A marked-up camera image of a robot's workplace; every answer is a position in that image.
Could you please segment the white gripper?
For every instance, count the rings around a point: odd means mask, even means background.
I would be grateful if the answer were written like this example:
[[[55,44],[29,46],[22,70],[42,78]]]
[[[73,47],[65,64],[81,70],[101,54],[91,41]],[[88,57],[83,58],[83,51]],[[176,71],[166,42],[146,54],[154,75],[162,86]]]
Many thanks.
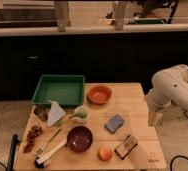
[[[162,118],[162,113],[159,111],[169,107],[170,100],[156,89],[150,89],[145,96],[145,101],[150,111],[148,113],[148,125],[153,127]]]

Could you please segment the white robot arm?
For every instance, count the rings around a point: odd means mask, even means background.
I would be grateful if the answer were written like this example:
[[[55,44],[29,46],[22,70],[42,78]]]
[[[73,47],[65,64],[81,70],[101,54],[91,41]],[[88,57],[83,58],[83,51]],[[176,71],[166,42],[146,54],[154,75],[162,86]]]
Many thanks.
[[[157,122],[160,111],[169,107],[172,101],[188,112],[188,65],[160,70],[153,75],[151,82],[152,88],[145,96],[149,126]]]

